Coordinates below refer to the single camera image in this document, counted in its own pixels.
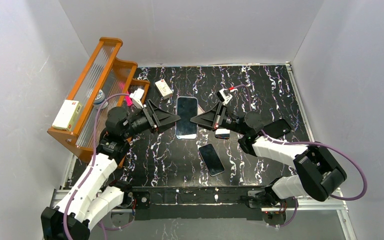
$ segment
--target round container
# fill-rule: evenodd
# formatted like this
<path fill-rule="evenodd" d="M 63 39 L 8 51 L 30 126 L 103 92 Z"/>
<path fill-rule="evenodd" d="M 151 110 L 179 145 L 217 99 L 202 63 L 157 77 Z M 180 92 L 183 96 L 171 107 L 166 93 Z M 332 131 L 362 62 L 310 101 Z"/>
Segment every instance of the round container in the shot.
<path fill-rule="evenodd" d="M 95 100 L 93 101 L 93 106 L 95 108 L 99 108 L 99 106 L 105 101 L 105 93 L 100 89 L 98 91 L 98 94 L 95 97 Z M 108 106 L 108 102 L 106 101 L 101 109 L 104 109 Z"/>

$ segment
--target gray floor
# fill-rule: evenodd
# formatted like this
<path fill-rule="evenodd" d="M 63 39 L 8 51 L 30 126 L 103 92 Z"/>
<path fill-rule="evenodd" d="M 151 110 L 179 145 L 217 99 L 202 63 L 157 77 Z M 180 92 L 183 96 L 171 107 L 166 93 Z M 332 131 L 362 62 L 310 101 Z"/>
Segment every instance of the gray floor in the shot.
<path fill-rule="evenodd" d="M 110 217 L 104 220 L 111 226 Z M 108 240 L 344 240 L 335 210 L 301 210 L 285 228 L 266 227 L 263 221 L 246 219 L 155 219 L 134 221 L 122 231 L 107 231 Z M 90 240 L 103 240 L 95 227 Z"/>

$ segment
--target floor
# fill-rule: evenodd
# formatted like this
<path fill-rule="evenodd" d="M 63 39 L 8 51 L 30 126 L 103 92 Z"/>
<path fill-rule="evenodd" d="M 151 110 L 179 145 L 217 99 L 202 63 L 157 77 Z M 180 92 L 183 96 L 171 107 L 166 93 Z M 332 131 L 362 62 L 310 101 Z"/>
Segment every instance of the floor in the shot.
<path fill-rule="evenodd" d="M 217 103 L 215 93 L 220 89 L 248 85 L 251 107 L 266 123 L 285 119 L 292 126 L 292 132 L 285 136 L 288 141 L 309 139 L 285 65 L 144 67 L 137 69 L 135 78 L 149 80 L 147 99 L 171 113 L 176 112 L 179 96 L 197 98 L 199 106 L 208 111 Z M 174 90 L 173 97 L 161 98 L 154 87 L 161 79 Z M 248 111 L 245 89 L 235 92 L 229 104 L 238 116 Z M 118 179 L 146 187 L 265 186 L 275 178 L 293 174 L 292 168 L 277 161 L 243 153 L 237 143 L 239 136 L 232 132 L 230 139 L 218 139 L 214 132 L 199 127 L 196 139 L 179 140 L 174 127 L 162 134 L 145 131 L 133 138 L 124 167 L 117 169 L 109 182 Z M 225 167 L 225 172 L 215 177 L 209 176 L 198 155 L 198 147 L 209 143 Z M 76 162 L 67 189 L 85 168 L 85 163 Z"/>

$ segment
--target pink object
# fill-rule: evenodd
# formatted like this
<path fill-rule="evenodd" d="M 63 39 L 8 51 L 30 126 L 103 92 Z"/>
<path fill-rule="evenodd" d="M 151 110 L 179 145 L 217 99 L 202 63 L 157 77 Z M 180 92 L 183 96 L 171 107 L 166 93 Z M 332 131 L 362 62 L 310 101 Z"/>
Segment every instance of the pink object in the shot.
<path fill-rule="evenodd" d="M 130 107 L 130 106 L 133 104 L 132 100 L 131 100 L 130 97 L 128 97 L 128 96 L 126 96 L 125 99 L 126 99 L 127 106 Z"/>

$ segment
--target small box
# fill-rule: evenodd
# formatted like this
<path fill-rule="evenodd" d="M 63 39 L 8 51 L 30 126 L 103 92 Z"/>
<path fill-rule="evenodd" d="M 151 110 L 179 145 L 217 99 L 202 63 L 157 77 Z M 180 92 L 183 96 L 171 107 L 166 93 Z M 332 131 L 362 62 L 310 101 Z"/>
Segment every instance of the small box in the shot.
<path fill-rule="evenodd" d="M 158 89 L 159 94 L 161 94 L 162 99 L 168 99 L 173 96 L 173 90 L 170 89 L 164 79 L 155 82 L 155 86 Z"/>
<path fill-rule="evenodd" d="M 64 100 L 52 123 L 52 127 L 71 132 L 79 116 L 80 109 L 82 109 L 82 105 L 79 101 Z"/>

